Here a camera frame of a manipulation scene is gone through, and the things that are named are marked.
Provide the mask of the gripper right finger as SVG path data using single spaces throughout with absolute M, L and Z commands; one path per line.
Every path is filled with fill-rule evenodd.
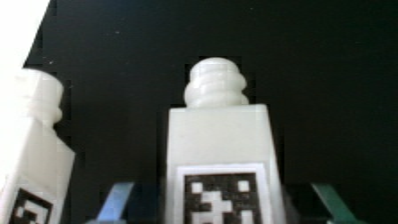
M 312 187 L 326 209 L 331 213 L 328 224 L 368 224 L 358 219 L 333 185 L 326 183 L 313 183 Z

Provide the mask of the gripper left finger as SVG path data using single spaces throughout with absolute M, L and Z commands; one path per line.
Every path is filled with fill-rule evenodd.
M 134 188 L 134 182 L 114 184 L 98 216 L 88 221 L 88 224 L 129 224 L 125 210 L 132 201 Z

